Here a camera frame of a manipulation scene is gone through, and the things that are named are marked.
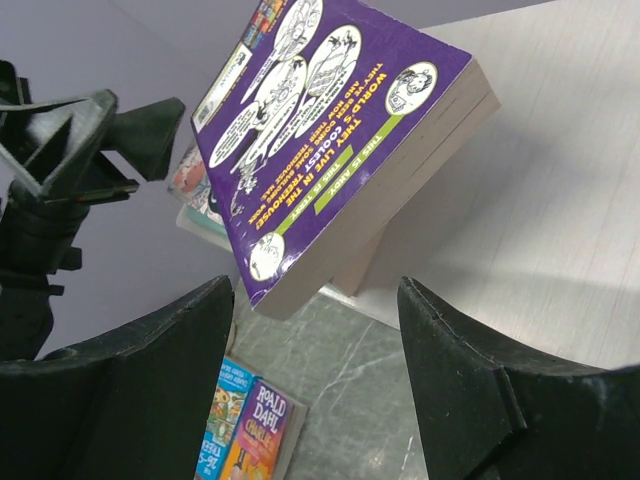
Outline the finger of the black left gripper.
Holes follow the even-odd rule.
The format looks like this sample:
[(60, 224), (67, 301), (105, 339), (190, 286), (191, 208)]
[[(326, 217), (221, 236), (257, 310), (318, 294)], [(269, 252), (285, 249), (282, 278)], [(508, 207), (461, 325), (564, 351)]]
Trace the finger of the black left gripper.
[(69, 198), (99, 151), (118, 98), (109, 89), (1, 106), (1, 160), (36, 198)]
[(146, 181), (164, 180), (186, 106), (176, 97), (115, 115), (103, 151), (123, 157)]

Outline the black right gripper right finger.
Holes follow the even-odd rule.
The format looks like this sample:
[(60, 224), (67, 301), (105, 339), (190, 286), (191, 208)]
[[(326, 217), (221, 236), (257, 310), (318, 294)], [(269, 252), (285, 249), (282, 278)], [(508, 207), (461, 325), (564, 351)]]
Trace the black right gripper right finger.
[(402, 345), (432, 479), (635, 479), (639, 369), (529, 347), (419, 281), (397, 290)]

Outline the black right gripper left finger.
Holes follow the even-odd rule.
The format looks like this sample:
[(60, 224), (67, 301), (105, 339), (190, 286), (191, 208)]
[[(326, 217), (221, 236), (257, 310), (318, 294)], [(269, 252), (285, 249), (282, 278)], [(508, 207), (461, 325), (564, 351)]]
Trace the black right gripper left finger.
[(234, 307), (216, 277), (39, 360), (1, 365), (5, 479), (191, 479)]

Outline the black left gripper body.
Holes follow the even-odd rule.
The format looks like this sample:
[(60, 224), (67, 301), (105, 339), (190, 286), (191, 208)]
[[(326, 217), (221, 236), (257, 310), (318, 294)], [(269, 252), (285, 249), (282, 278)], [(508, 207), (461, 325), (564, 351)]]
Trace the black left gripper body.
[[(1, 63), (1, 106), (33, 104), (29, 81), (9, 61)], [(82, 265), (73, 241), (96, 205), (128, 200), (139, 184), (126, 177), (99, 151), (69, 198), (36, 198), (16, 179), (9, 186), (8, 205), (1, 220), (1, 251), (5, 265), (24, 276), (48, 276)]]

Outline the Little Women floral book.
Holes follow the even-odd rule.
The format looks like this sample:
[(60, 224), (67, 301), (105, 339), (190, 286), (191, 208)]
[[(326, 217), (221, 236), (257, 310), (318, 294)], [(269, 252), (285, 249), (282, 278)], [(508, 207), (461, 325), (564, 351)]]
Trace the Little Women floral book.
[(192, 140), (179, 161), (168, 191), (204, 218), (224, 226), (199, 147)]

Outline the teal paperback book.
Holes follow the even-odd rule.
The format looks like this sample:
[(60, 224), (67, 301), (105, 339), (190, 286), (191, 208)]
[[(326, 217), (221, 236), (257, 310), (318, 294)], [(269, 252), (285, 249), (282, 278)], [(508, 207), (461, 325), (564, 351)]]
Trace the teal paperback book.
[(232, 251), (224, 225), (211, 220), (206, 215), (187, 205), (181, 207), (176, 217), (176, 225), (200, 237), (209, 244), (216, 245), (228, 252)]

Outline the purple 52-Storey Treehouse book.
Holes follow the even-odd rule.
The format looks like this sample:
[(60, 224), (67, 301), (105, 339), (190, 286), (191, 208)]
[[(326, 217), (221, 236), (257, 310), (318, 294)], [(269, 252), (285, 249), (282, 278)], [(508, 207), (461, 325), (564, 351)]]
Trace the purple 52-Storey Treehouse book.
[(251, 307), (291, 317), (499, 106), (471, 53), (364, 2), (259, 2), (191, 117)]

